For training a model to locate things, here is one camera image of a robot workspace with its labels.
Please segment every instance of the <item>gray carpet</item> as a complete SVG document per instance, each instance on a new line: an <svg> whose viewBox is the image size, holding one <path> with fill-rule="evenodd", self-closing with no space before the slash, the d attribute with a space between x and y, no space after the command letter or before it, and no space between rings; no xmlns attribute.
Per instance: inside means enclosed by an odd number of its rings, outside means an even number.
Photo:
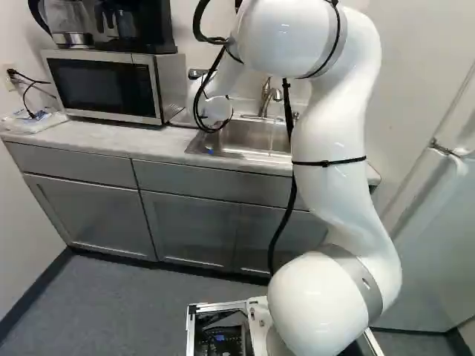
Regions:
<svg viewBox="0 0 475 356"><path fill-rule="evenodd" d="M264 295L244 283L75 256L0 347L13 355L184 355L190 303ZM444 337L376 333L386 356L453 356Z"/></svg>

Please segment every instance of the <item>cabinet drawer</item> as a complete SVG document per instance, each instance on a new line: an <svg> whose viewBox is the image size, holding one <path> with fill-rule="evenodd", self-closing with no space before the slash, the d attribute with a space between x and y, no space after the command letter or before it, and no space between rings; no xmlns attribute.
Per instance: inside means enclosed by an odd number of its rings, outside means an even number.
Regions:
<svg viewBox="0 0 475 356"><path fill-rule="evenodd" d="M134 160L134 167L141 189L267 206L285 207L292 184L290 177L190 165ZM295 208L306 209L300 197Z"/></svg>
<svg viewBox="0 0 475 356"><path fill-rule="evenodd" d="M24 172L136 188L131 160L6 142Z"/></svg>

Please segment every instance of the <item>microwave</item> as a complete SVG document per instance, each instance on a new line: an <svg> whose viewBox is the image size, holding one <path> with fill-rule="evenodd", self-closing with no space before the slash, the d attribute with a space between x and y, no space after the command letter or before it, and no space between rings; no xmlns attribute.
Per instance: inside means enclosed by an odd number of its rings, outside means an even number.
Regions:
<svg viewBox="0 0 475 356"><path fill-rule="evenodd" d="M43 50L42 58L67 115L164 125L186 104L183 53Z"/></svg>

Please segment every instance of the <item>electrical outlet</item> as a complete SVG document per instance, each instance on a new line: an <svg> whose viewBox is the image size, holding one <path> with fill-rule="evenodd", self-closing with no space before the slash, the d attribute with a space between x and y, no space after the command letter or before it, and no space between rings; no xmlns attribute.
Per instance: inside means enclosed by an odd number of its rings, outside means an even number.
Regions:
<svg viewBox="0 0 475 356"><path fill-rule="evenodd" d="M15 85L12 83L12 79L10 77L10 74L8 74L8 72L7 72L7 69L14 69L14 68L15 68L15 65L13 63L4 63L0 67L1 82L3 83L3 85L4 85L5 89L7 89L7 91L15 91L16 90Z"/></svg>

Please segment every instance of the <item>refrigerator door handle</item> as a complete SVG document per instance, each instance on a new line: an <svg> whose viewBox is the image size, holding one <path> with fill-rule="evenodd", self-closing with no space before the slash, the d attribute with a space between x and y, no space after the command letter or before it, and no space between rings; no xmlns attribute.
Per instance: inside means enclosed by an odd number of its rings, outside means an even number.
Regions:
<svg viewBox="0 0 475 356"><path fill-rule="evenodd" d="M407 223L398 232L398 237L418 237L442 210L457 186L468 174L468 166L457 156L448 154L448 169L430 189L423 203L418 206Z"/></svg>

